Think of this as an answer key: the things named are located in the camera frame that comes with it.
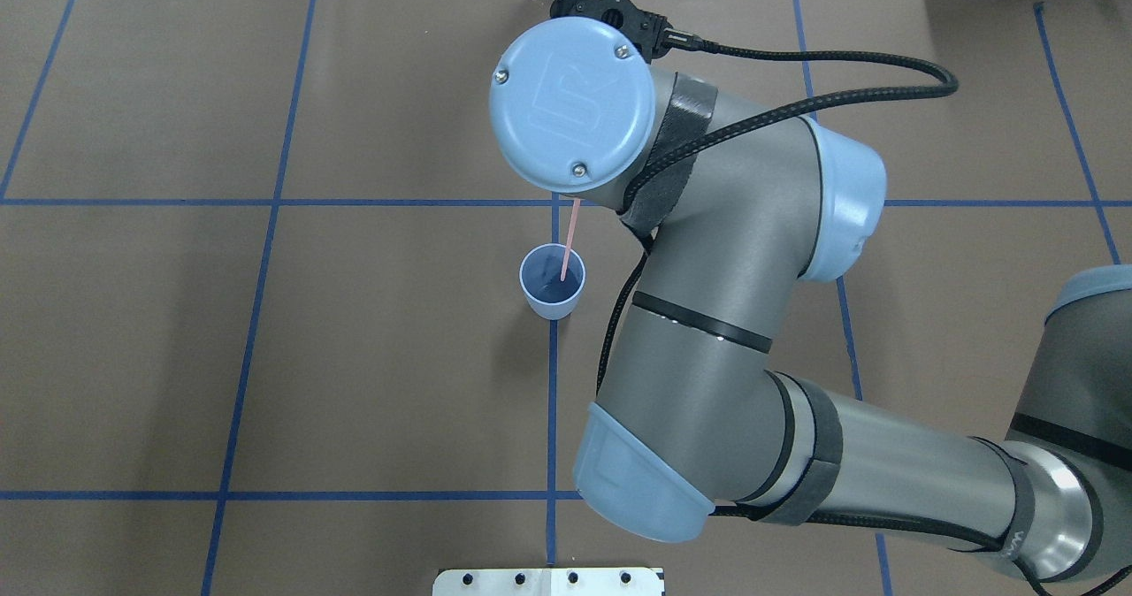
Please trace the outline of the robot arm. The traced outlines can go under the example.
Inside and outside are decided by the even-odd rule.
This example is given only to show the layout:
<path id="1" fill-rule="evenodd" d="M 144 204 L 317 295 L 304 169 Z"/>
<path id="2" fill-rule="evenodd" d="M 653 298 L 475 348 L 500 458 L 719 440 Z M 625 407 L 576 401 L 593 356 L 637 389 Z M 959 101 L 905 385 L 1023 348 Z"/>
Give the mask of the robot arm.
<path id="1" fill-rule="evenodd" d="M 623 286 L 573 472 L 616 526 L 688 542 L 709 516 L 909 532 L 1044 595 L 1129 577 L 1129 266 L 1079 273 L 1007 435 L 955 435 L 769 370 L 800 280 L 837 280 L 877 228 L 886 174 L 813 113 L 937 100 L 918 57 L 744 50 L 664 19 L 557 12 L 494 69 L 501 155 L 617 213 Z"/>

